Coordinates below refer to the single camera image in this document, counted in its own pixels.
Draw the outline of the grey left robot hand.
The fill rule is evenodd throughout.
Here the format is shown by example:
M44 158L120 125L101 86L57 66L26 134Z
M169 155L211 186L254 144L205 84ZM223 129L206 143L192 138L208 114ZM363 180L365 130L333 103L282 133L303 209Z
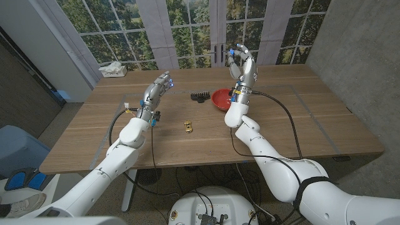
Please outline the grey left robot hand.
M139 119L149 121L153 112L158 107L161 96L174 86L169 71L162 73L144 92L141 109L138 111Z

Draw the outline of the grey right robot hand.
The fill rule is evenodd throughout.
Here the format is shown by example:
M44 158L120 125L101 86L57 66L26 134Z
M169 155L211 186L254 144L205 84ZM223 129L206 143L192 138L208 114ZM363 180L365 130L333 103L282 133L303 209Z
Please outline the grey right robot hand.
M234 98L237 103L248 105L252 88L257 80L258 67L245 45L237 43L236 46L237 50L230 49L228 54L229 71L232 78L237 81L234 88L236 95ZM244 61L242 71L234 62L234 56L239 56Z

